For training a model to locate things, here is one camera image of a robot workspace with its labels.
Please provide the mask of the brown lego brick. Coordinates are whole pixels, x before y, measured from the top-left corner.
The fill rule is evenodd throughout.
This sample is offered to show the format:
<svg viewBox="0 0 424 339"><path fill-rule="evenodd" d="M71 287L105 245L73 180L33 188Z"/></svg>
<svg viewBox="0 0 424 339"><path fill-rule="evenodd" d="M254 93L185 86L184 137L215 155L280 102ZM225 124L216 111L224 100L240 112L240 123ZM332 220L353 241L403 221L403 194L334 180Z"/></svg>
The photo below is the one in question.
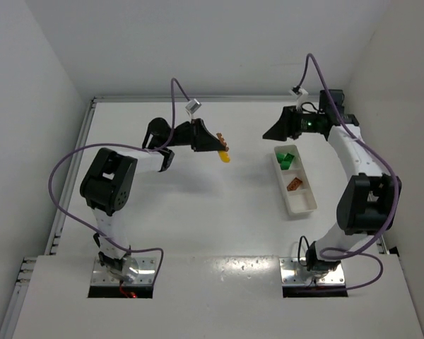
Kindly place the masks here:
<svg viewBox="0 0 424 339"><path fill-rule="evenodd" d="M302 188L303 181L295 177L286 187L287 191L296 191Z"/></svg>
<svg viewBox="0 0 424 339"><path fill-rule="evenodd" d="M222 133L217 133L216 134L218 140L220 141L220 144L224 147L223 152L228 152L229 151L229 147L227 142L225 141Z"/></svg>

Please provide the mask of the yellow lego brick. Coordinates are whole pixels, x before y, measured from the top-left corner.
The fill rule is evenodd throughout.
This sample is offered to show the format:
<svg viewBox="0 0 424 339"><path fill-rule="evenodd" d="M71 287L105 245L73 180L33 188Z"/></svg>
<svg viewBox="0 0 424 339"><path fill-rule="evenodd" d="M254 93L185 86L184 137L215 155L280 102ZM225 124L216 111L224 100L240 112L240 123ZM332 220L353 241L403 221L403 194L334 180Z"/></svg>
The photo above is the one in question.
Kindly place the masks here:
<svg viewBox="0 0 424 339"><path fill-rule="evenodd" d="M218 151L218 156L222 162L224 163L230 162L230 156L226 151Z"/></svg>

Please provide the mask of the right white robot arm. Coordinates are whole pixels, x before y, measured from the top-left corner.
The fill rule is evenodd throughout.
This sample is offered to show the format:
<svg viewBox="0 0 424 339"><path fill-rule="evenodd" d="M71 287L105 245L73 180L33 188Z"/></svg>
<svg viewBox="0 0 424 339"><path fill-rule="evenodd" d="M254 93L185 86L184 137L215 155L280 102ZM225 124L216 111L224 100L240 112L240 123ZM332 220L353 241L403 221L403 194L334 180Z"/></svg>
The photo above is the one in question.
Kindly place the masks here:
<svg viewBox="0 0 424 339"><path fill-rule="evenodd" d="M344 93L320 92L319 107L306 112L307 92L296 86L295 105L282 109L278 121L263 135L266 140L296 140L304 133L322 135L337 154L348 183L336 207L336 222L305 254L308 271L334 270L345 258L363 254L394 221L401 180L363 140L354 114L344 112Z"/></svg>

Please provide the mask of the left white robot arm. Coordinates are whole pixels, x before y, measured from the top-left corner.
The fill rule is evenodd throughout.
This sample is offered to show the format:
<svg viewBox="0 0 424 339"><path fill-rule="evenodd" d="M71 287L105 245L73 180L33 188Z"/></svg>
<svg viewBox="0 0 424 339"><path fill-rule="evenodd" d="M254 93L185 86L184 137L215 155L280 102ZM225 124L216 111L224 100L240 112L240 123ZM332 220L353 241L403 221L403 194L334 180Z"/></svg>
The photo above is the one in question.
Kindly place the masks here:
<svg viewBox="0 0 424 339"><path fill-rule="evenodd" d="M80 194L95 217L97 230L93 238L99 248L100 265L114 278L129 283L138 274L120 221L134 177L166 171L175 156L170 147L186 145L195 152L217 152L223 162L230 160L223 135L209 132L203 119L192 119L172 128L158 117L148 124L142 150L118 152L101 148L92 161L81 182Z"/></svg>

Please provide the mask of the white divided plastic tray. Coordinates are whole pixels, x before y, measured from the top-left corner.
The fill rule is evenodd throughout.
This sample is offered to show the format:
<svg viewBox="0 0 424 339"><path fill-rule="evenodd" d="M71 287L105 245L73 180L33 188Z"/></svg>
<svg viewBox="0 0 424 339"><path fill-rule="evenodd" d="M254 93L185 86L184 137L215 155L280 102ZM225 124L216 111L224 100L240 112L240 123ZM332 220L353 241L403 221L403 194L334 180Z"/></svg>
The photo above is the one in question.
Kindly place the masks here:
<svg viewBox="0 0 424 339"><path fill-rule="evenodd" d="M271 159L288 214L300 217L316 211L317 202L297 146L276 146Z"/></svg>

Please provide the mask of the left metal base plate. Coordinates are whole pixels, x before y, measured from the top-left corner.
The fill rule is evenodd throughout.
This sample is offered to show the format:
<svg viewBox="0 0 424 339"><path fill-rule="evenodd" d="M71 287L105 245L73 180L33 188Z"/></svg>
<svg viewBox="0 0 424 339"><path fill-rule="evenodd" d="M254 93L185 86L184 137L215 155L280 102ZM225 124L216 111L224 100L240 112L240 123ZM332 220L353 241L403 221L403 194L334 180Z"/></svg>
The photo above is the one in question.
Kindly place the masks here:
<svg viewBox="0 0 424 339"><path fill-rule="evenodd" d="M121 270L102 265L97 258L93 266L90 285L93 287L118 287L122 283L126 287L147 287L153 283L155 270L155 258L124 258Z"/></svg>

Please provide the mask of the metal base plate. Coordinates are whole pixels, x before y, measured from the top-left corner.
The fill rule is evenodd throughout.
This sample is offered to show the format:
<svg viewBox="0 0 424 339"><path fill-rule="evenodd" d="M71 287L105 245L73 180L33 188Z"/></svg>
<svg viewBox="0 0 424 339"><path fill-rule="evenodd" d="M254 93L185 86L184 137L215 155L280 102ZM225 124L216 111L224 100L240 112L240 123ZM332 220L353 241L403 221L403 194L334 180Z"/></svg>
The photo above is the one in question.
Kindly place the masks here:
<svg viewBox="0 0 424 339"><path fill-rule="evenodd" d="M346 284L341 263L334 270L325 273L308 271L305 257L282 257L279 264L283 287L334 287Z"/></svg>
<svg viewBox="0 0 424 339"><path fill-rule="evenodd" d="M126 287L147 287L153 283L155 270L155 258L124 258L121 270L102 265L97 258L93 266L90 285L93 287L118 287L122 283Z"/></svg>

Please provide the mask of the aluminium frame rail right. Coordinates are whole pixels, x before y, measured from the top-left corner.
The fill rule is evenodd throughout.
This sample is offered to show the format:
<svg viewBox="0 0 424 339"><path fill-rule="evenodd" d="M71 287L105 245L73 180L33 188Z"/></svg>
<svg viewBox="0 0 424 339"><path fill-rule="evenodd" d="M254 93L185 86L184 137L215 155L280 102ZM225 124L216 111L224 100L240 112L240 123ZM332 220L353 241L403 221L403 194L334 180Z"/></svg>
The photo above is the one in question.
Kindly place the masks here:
<svg viewBox="0 0 424 339"><path fill-rule="evenodd" d="M372 245L384 245L401 193L401 180L392 166L364 142L355 115L334 105L336 123L328 142L336 151L347 176L347 186L336 208L335 247L346 258L361 254Z"/></svg>

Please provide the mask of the aluminium frame rail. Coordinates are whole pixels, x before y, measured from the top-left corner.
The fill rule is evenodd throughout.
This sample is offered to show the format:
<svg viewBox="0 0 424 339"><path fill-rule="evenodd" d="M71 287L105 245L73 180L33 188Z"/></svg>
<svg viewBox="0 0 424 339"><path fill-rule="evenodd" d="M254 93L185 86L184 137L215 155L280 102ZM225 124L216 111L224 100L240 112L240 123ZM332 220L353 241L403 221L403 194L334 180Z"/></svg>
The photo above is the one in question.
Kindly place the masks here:
<svg viewBox="0 0 424 339"><path fill-rule="evenodd" d="M80 148L86 144L86 139L89 134L91 122L95 112L96 99L93 98L86 108L86 112L81 125L75 149ZM67 176L61 192L61 198L59 202L62 208L68 208L68 202L73 194L74 183L77 177L78 169L82 158L82 152L79 151L75 155L69 158L64 164L69 164ZM50 233L45 246L43 256L53 256L57 253L59 246L59 240L61 239L62 229L65 223L66 216L59 210L54 216L54 220L51 224ZM20 311L25 301L25 296L28 291L31 276L33 274L37 257L36 256L25 256L21 262L17 278L15 279L13 286L13 292L6 308L6 313L0 327L0 338L12 338L16 329Z"/></svg>
<svg viewBox="0 0 424 339"><path fill-rule="evenodd" d="M392 166L364 142L355 115L334 105L336 123L328 142L336 151L347 176L347 186L336 208L335 247L346 258L361 254L372 245L384 245L401 193L401 180Z"/></svg>

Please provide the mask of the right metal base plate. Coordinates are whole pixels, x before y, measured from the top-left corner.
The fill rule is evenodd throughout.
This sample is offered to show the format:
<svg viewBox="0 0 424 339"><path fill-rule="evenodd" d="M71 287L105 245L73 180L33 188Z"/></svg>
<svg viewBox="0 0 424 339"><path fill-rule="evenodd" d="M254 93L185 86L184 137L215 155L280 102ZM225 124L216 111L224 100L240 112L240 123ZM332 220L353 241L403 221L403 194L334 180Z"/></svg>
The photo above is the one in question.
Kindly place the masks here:
<svg viewBox="0 0 424 339"><path fill-rule="evenodd" d="M283 287L334 287L346 284L341 263L334 270L325 273L308 271L305 257L282 257L279 264Z"/></svg>

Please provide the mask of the aluminium frame rail left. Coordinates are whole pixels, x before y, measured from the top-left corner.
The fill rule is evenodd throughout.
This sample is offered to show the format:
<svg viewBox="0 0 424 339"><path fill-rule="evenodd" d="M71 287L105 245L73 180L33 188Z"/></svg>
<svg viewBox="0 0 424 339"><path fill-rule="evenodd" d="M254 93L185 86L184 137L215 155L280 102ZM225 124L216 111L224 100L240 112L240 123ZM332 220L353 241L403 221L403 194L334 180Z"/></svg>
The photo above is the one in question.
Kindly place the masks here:
<svg viewBox="0 0 424 339"><path fill-rule="evenodd" d="M89 134L91 122L95 112L96 99L93 98L86 108L86 112L81 125L75 149L80 148L86 144L86 139ZM78 169L82 158L82 152L79 151L75 155L69 158L64 164L69 164L67 176L61 192L61 198L59 202L62 208L68 208L68 202L73 194L74 183L77 177ZM54 220L51 224L50 233L45 246L43 256L53 256L57 253L59 246L59 240L61 239L62 229L65 223L66 216L59 210L54 216ZM25 256L21 262L17 278L15 279L13 286L13 292L6 308L6 313L0 327L0 338L12 338L16 329L20 311L25 301L25 296L28 291L31 276L33 274L37 257L36 256Z"/></svg>

